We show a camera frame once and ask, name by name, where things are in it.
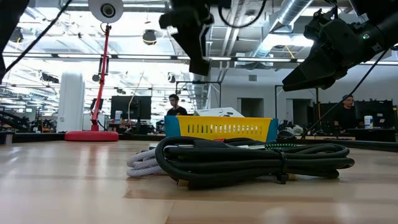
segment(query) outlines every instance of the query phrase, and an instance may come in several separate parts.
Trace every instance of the coiled cable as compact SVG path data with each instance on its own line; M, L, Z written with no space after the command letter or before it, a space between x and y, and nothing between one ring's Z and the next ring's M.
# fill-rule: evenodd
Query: coiled cable
M219 141L171 137L157 145L155 158L162 170L175 180L186 180L191 189L223 187L281 173L335 179L338 169L354 165L347 158L349 149L338 144L290 146L245 149Z

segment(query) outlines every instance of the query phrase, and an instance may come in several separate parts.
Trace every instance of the plastic basket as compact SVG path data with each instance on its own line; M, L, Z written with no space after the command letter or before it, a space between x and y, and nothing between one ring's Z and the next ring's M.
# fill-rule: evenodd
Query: plastic basket
M277 128L278 121L273 118L165 116L166 137L251 138L258 141L272 141L276 139Z

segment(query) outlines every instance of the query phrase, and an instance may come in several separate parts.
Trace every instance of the ventilation duct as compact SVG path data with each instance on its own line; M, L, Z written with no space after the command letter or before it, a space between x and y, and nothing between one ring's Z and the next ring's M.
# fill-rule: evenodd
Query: ventilation duct
M304 10L306 10L313 0L285 0L283 1L280 10L276 13L266 17L263 27L262 43L254 50L251 57L264 58L268 56L269 52L275 46L271 41L273 36L270 32L292 32L294 22L300 17ZM265 64L248 63L241 67L252 70L255 68L264 68Z

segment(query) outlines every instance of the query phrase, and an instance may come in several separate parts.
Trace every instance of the wooden tabletop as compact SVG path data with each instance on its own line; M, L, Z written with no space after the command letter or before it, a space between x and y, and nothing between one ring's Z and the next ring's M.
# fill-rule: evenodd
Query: wooden tabletop
M150 143L0 147L1 223L398 223L398 154L353 149L341 178L301 177L188 191L168 176L128 179Z

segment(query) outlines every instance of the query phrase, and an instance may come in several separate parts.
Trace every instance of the person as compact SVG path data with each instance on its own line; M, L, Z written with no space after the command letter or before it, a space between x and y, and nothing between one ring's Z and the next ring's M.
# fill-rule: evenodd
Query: person
M186 109L178 105L179 99L180 98L176 94L171 94L169 96L169 101L173 108L169 109L167 116L188 115Z
M337 107L334 118L334 125L341 134L347 132L349 128L356 128L358 126L354 108L354 97L345 95L343 99L345 99L343 105Z

